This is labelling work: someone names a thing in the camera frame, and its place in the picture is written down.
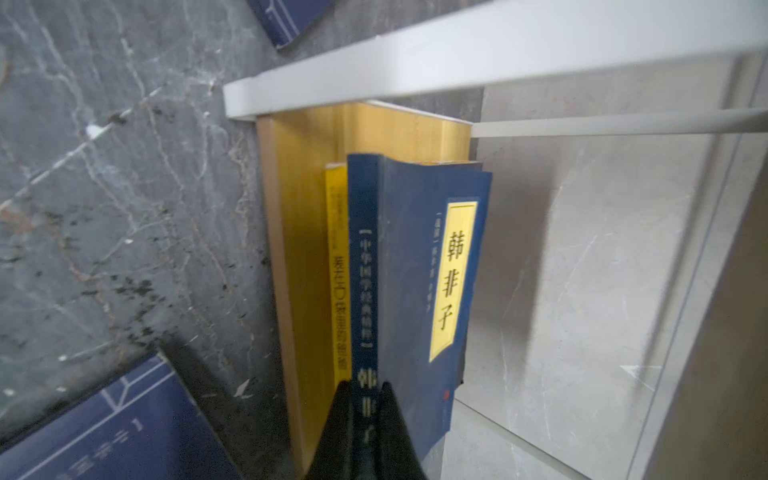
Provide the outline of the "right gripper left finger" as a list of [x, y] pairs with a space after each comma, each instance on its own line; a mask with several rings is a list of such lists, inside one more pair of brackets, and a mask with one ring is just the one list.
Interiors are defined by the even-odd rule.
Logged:
[[341, 381], [335, 391], [314, 458], [305, 480], [349, 480], [352, 471], [352, 388]]

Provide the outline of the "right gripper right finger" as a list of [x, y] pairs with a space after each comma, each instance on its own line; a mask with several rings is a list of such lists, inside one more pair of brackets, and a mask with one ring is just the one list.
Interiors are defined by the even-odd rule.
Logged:
[[379, 395], [375, 473], [379, 480], [427, 480], [413, 447], [394, 389], [385, 382]]

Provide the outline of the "blue book Han Feizi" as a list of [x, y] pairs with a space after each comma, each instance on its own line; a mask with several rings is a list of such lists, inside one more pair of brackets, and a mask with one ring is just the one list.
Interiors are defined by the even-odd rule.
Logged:
[[419, 458], [450, 428], [491, 183], [478, 163], [347, 159], [352, 399], [364, 438], [385, 382]]

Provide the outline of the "navy book yellow label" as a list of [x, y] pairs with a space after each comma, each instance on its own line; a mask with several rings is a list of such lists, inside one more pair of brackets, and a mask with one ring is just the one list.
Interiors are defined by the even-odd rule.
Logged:
[[270, 42], [276, 49], [289, 46], [316, 20], [325, 14], [335, 0], [247, 0]]

